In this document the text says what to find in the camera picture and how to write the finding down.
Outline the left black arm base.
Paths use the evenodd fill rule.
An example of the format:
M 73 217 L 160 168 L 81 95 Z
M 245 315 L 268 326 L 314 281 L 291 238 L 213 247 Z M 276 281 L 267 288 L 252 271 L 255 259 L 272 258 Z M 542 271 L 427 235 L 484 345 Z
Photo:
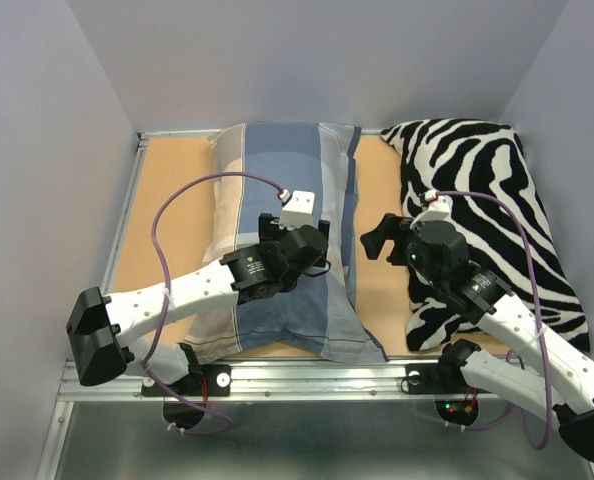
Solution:
M 232 368 L 227 364 L 207 364 L 199 372 L 191 373 L 169 386 L 181 403 L 173 396 L 166 400 L 167 391 L 151 378 L 142 380 L 140 394 L 145 398 L 163 399 L 162 416 L 169 431 L 182 436 L 207 436 L 223 433 L 232 428 L 230 417 L 215 410 L 211 399 L 226 398 L 231 392 Z

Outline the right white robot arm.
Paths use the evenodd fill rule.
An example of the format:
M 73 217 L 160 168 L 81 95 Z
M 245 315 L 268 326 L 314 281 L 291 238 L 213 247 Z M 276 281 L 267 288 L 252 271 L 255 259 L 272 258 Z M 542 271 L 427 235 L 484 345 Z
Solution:
M 458 340 L 438 360 L 440 384 L 491 392 L 550 422 L 569 448 L 594 463 L 594 361 L 539 326 L 504 281 L 471 260 L 465 237 L 452 224 L 387 214 L 360 238 L 370 260 L 388 240 L 394 243 L 388 263 L 420 274 L 450 312 L 506 344 L 527 366 L 515 367 L 472 341 Z

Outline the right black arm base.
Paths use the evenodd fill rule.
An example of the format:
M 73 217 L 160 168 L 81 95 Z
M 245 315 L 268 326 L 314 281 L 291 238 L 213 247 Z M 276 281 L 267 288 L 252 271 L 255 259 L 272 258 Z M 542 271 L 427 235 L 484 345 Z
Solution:
M 489 428 L 476 424 L 480 412 L 479 396 L 483 390 L 467 385 L 456 368 L 438 362 L 407 364 L 399 380 L 399 390 L 411 396 L 432 398 L 436 415 L 429 419 L 437 420 L 447 428 L 462 431 Z

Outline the blue striped pillowcase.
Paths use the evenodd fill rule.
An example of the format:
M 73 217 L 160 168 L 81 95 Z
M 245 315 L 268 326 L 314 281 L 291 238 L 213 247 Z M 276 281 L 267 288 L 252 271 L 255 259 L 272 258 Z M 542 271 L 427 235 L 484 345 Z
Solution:
M 361 130 L 331 123 L 254 122 L 211 140 L 216 211 L 211 262 L 261 239 L 269 213 L 280 232 L 329 224 L 322 274 L 299 278 L 288 293 L 199 314 L 186 342 L 202 363 L 281 342 L 345 364 L 386 361 L 383 346 L 355 312 L 355 151 Z

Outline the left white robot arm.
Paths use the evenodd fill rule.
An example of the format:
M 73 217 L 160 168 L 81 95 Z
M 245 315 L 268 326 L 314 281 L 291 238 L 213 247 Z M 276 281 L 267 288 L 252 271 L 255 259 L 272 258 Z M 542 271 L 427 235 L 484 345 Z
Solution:
M 122 375 L 155 375 L 176 393 L 192 392 L 201 366 L 193 349 L 148 334 L 161 324 L 235 307 L 293 290 L 301 275 L 325 264 L 330 224 L 283 227 L 263 214 L 256 244 L 225 254 L 169 284 L 103 294 L 82 291 L 66 324 L 79 383 L 92 387 Z

